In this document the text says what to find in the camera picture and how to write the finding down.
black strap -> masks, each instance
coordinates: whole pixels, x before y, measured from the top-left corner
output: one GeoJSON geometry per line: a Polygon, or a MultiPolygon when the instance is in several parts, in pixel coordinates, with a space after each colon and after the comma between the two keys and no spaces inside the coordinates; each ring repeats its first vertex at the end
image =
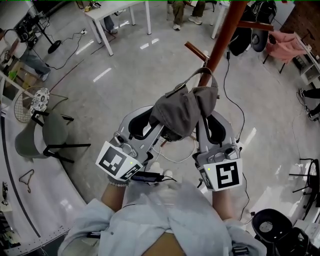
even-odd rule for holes
{"type": "Polygon", "coordinates": [[[249,255],[249,249],[244,246],[236,246],[232,248],[233,256],[249,255]]]}

electrical cord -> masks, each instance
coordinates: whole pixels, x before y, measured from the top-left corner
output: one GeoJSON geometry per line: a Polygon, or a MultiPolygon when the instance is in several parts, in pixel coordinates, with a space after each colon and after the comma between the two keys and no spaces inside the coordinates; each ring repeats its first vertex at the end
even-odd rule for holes
{"type": "Polygon", "coordinates": [[[228,97],[227,92],[226,92],[226,78],[227,78],[227,74],[228,74],[228,72],[229,72],[229,67],[230,67],[230,61],[229,61],[229,60],[230,60],[230,50],[227,52],[226,58],[227,58],[227,60],[228,60],[228,68],[227,68],[227,70],[226,70],[226,73],[225,73],[225,76],[224,76],[224,80],[223,80],[223,90],[224,90],[224,94],[225,94],[226,98],[227,98],[229,101],[231,101],[234,105],[236,105],[236,106],[241,110],[242,115],[243,115],[242,128],[241,128],[240,132],[238,133],[238,139],[236,140],[236,143],[239,143],[240,137],[241,137],[241,133],[242,133],[242,131],[243,131],[243,129],[244,129],[244,126],[245,126],[246,119],[245,119],[245,113],[244,113],[244,111],[241,109],[241,107],[240,107],[237,103],[235,103],[234,101],[232,101],[232,100],[228,97]]]}
{"type": "Polygon", "coordinates": [[[158,145],[159,145],[159,147],[160,147],[160,151],[159,151],[159,152],[154,149],[154,146],[151,147],[152,150],[154,150],[156,153],[158,153],[158,156],[156,157],[155,161],[157,161],[158,157],[161,155],[161,156],[163,156],[165,159],[167,159],[168,161],[173,162],[173,163],[177,163],[177,164],[178,164],[178,163],[182,163],[183,161],[189,159],[189,158],[193,155],[193,153],[194,153],[194,151],[195,151],[195,149],[196,149],[196,141],[194,140],[194,141],[193,141],[194,147],[193,147],[193,150],[192,150],[191,154],[190,154],[188,157],[186,157],[185,159],[181,160],[181,161],[174,161],[174,160],[169,159],[168,157],[166,157],[164,154],[162,154],[162,153],[161,153],[161,145],[160,145],[160,144],[158,144],[158,145]]]}
{"type": "MultiPolygon", "coordinates": [[[[242,147],[240,147],[239,148],[239,157],[240,157],[240,153],[241,153],[241,151],[242,151],[242,147]]],[[[241,219],[242,219],[242,215],[244,214],[244,211],[245,211],[245,208],[248,206],[248,204],[249,204],[249,202],[250,202],[250,197],[249,197],[249,195],[248,195],[248,192],[247,192],[247,184],[248,184],[248,181],[247,181],[247,178],[246,178],[246,176],[245,176],[245,174],[244,173],[242,173],[242,175],[243,175],[243,177],[244,177],[244,179],[245,179],[245,193],[246,193],[246,196],[248,197],[248,202],[246,203],[246,205],[243,207],[243,209],[242,209],[242,212],[241,212],[241,216],[240,216],[240,219],[239,219],[239,221],[241,221],[241,219]]]]}
{"type": "Polygon", "coordinates": [[[161,182],[165,182],[165,181],[169,181],[169,180],[173,180],[175,182],[178,182],[176,181],[174,178],[170,177],[170,176],[164,176],[164,177],[167,177],[166,179],[163,179],[161,182]]]}
{"type": "Polygon", "coordinates": [[[83,10],[85,7],[84,7],[84,4],[81,2],[81,4],[82,4],[82,8],[79,6],[79,3],[78,3],[78,1],[75,1],[75,3],[76,3],[76,5],[78,6],[78,8],[80,9],[80,10],[83,10]]]}
{"type": "Polygon", "coordinates": [[[242,212],[241,212],[241,216],[240,216],[239,221],[241,221],[242,215],[244,214],[244,211],[245,211],[245,208],[248,206],[248,204],[249,204],[249,202],[250,202],[250,197],[249,197],[248,192],[247,192],[247,184],[248,184],[248,181],[247,181],[247,178],[246,178],[245,174],[242,173],[242,175],[243,175],[243,177],[244,177],[244,179],[245,179],[245,193],[246,193],[246,196],[248,197],[248,202],[245,204],[245,206],[244,206],[243,209],[242,209],[242,212]]]}
{"type": "MultiPolygon", "coordinates": [[[[82,36],[83,36],[84,34],[82,34],[82,33],[73,33],[72,37],[66,38],[65,40],[63,40],[63,42],[65,42],[67,39],[73,39],[74,36],[75,36],[75,34],[81,34],[81,36],[79,37],[79,40],[78,40],[78,42],[77,42],[77,47],[76,47],[76,49],[74,50],[74,52],[66,59],[65,63],[63,64],[63,66],[61,66],[61,67],[54,67],[54,66],[50,66],[50,65],[46,64],[49,68],[52,68],[52,69],[55,69],[55,70],[60,70],[60,69],[62,69],[62,68],[67,64],[68,60],[76,53],[76,51],[77,51],[78,48],[79,48],[79,42],[80,42],[80,40],[81,40],[81,38],[82,38],[82,36]]],[[[35,51],[35,49],[33,49],[33,51],[34,51],[35,54],[40,58],[40,60],[42,60],[41,57],[39,56],[39,54],[35,51]]]]}

jeans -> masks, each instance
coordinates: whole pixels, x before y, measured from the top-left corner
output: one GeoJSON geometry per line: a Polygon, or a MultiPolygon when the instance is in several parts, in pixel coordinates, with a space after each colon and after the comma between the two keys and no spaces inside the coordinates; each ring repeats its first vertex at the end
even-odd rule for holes
{"type": "MultiPolygon", "coordinates": [[[[320,99],[320,89],[304,90],[303,95],[312,99],[320,99]]],[[[310,111],[310,115],[314,116],[320,112],[320,104],[314,110],[310,111]]]]}
{"type": "Polygon", "coordinates": [[[106,30],[111,31],[114,29],[115,24],[112,21],[110,16],[107,16],[103,19],[106,30]]]}
{"type": "Polygon", "coordinates": [[[24,54],[20,57],[20,61],[33,68],[39,75],[45,75],[50,72],[50,68],[37,56],[34,55],[29,49],[26,49],[24,54]]]}
{"type": "MultiPolygon", "coordinates": [[[[192,16],[202,17],[206,7],[205,1],[198,1],[196,6],[193,8],[192,16]]],[[[184,16],[185,4],[183,1],[173,1],[172,2],[173,15],[174,15],[174,24],[181,25],[182,19],[184,16]]]]}

black cable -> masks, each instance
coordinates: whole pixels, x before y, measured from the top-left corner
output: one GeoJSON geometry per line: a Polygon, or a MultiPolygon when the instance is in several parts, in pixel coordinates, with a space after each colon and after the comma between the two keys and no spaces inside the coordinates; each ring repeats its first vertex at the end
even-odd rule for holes
{"type": "MultiPolygon", "coordinates": [[[[240,158],[240,154],[241,154],[241,151],[242,151],[242,147],[240,147],[239,148],[239,158],[240,158]]],[[[239,219],[239,221],[241,221],[241,219],[242,219],[242,215],[244,214],[244,211],[245,211],[245,208],[247,207],[247,205],[249,204],[249,202],[250,202],[250,197],[249,197],[249,195],[248,195],[248,192],[247,192],[247,184],[248,184],[248,181],[247,181],[247,178],[246,178],[246,176],[245,176],[245,174],[244,173],[242,173],[242,175],[243,175],[243,177],[244,177],[244,179],[245,179],[245,193],[246,193],[246,196],[248,197],[248,202],[246,203],[246,205],[243,207],[243,209],[242,209],[242,212],[241,212],[241,216],[240,216],[240,219],[239,219]]]]}
{"type": "Polygon", "coordinates": [[[167,177],[166,179],[163,179],[161,182],[165,182],[165,181],[169,181],[169,180],[173,180],[173,181],[175,181],[175,182],[178,182],[178,181],[176,181],[174,178],[172,178],[172,177],[169,177],[169,176],[163,176],[163,177],[167,177]]]}
{"type": "Polygon", "coordinates": [[[200,181],[199,185],[196,188],[197,189],[200,188],[201,185],[202,185],[202,181],[200,181]]]}
{"type": "Polygon", "coordinates": [[[252,219],[253,219],[253,217],[251,216],[251,219],[248,222],[244,223],[244,225],[249,224],[252,221],[252,219]]]}
{"type": "Polygon", "coordinates": [[[83,9],[84,9],[84,5],[83,5],[83,4],[82,4],[82,8],[80,8],[78,1],[75,1],[75,2],[76,2],[76,5],[78,6],[78,8],[79,8],[80,10],[83,10],[83,9]]]}
{"type": "MultiPolygon", "coordinates": [[[[54,66],[50,66],[50,65],[46,64],[49,68],[52,68],[52,69],[55,69],[55,70],[60,70],[60,69],[62,69],[62,68],[67,64],[68,60],[76,53],[76,51],[77,51],[78,48],[79,48],[79,42],[80,42],[80,40],[81,40],[81,38],[82,38],[82,36],[83,36],[84,34],[82,34],[82,33],[73,33],[72,38],[68,37],[67,39],[73,39],[75,34],[81,34],[81,36],[79,37],[79,40],[78,40],[78,42],[77,42],[77,47],[76,47],[76,49],[74,50],[74,52],[66,59],[65,63],[63,64],[63,66],[56,68],[56,67],[54,67],[54,66]]],[[[35,51],[35,49],[33,49],[33,51],[34,51],[35,54],[38,55],[38,57],[40,58],[39,54],[35,51]]]]}
{"type": "Polygon", "coordinates": [[[244,179],[245,179],[245,193],[246,193],[246,196],[248,197],[248,202],[246,203],[246,205],[245,205],[245,206],[243,207],[243,209],[242,209],[242,212],[241,212],[241,216],[240,216],[239,221],[241,221],[242,215],[244,214],[244,211],[245,211],[245,208],[247,207],[247,205],[248,205],[249,202],[250,202],[250,197],[249,197],[248,192],[247,192],[247,184],[248,184],[248,181],[247,181],[247,179],[246,179],[245,174],[242,173],[242,175],[243,175],[243,177],[244,177],[244,179]]]}
{"type": "Polygon", "coordinates": [[[225,73],[224,80],[223,80],[223,90],[224,90],[224,94],[225,94],[226,98],[227,98],[229,101],[231,101],[234,105],[236,105],[236,106],[241,110],[242,115],[243,115],[242,128],[241,128],[241,130],[240,130],[240,132],[239,132],[239,137],[238,137],[238,139],[236,140],[236,143],[238,143],[238,142],[240,141],[241,133],[242,133],[242,130],[244,129],[245,121],[246,121],[246,120],[245,120],[245,113],[243,112],[243,110],[241,109],[241,107],[239,107],[239,105],[238,105],[237,103],[233,102],[233,101],[228,97],[227,92],[226,92],[226,77],[227,77],[227,74],[228,74],[228,72],[229,72],[229,66],[230,66],[229,58],[230,58],[230,50],[229,50],[229,52],[227,53],[228,69],[227,69],[227,71],[226,71],[226,73],[225,73]]]}

chair leg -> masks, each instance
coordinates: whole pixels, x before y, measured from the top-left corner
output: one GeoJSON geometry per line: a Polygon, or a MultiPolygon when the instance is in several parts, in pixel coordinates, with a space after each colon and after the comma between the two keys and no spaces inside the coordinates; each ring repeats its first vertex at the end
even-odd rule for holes
{"type": "Polygon", "coordinates": [[[301,190],[304,190],[304,189],[306,189],[306,188],[309,188],[309,186],[305,186],[305,187],[303,187],[303,188],[300,188],[300,189],[297,189],[297,190],[295,190],[295,191],[292,191],[292,193],[296,193],[296,192],[301,191],[301,190]]]}
{"type": "Polygon", "coordinates": [[[53,94],[53,93],[50,93],[50,95],[53,95],[53,96],[57,96],[57,97],[60,97],[60,98],[63,98],[62,100],[60,100],[57,104],[55,104],[53,107],[52,107],[52,110],[54,110],[61,102],[64,102],[66,100],[68,100],[69,98],[66,97],[66,96],[62,96],[62,95],[58,95],[58,94],[53,94]]]}
{"type": "Polygon", "coordinates": [[[289,176],[308,176],[307,174],[289,174],[289,176]]]}
{"type": "Polygon", "coordinates": [[[70,122],[68,122],[68,124],[75,120],[73,117],[67,116],[67,115],[65,115],[65,114],[62,114],[61,116],[62,116],[62,118],[63,118],[64,120],[70,121],[70,122]]]}
{"type": "Polygon", "coordinates": [[[265,64],[265,63],[266,63],[268,57],[269,57],[269,54],[265,57],[265,59],[264,59],[264,61],[262,62],[262,64],[265,64]]]}
{"type": "Polygon", "coordinates": [[[56,159],[59,159],[61,161],[65,161],[65,162],[68,162],[68,163],[71,163],[71,164],[74,164],[75,161],[71,160],[71,159],[68,159],[68,158],[65,158],[63,156],[60,156],[58,155],[57,153],[52,153],[52,152],[43,152],[43,154],[47,157],[53,157],[53,158],[56,158],[56,159]]]}
{"type": "Polygon", "coordinates": [[[65,148],[82,148],[82,147],[90,147],[91,144],[63,144],[63,145],[58,145],[56,148],[61,148],[61,149],[65,149],[65,148]]]}
{"type": "Polygon", "coordinates": [[[170,14],[170,4],[166,4],[166,20],[169,20],[169,14],[170,14]]]}
{"type": "Polygon", "coordinates": [[[282,70],[284,69],[284,66],[286,65],[286,63],[283,63],[281,70],[279,71],[279,73],[281,74],[282,70]]]}

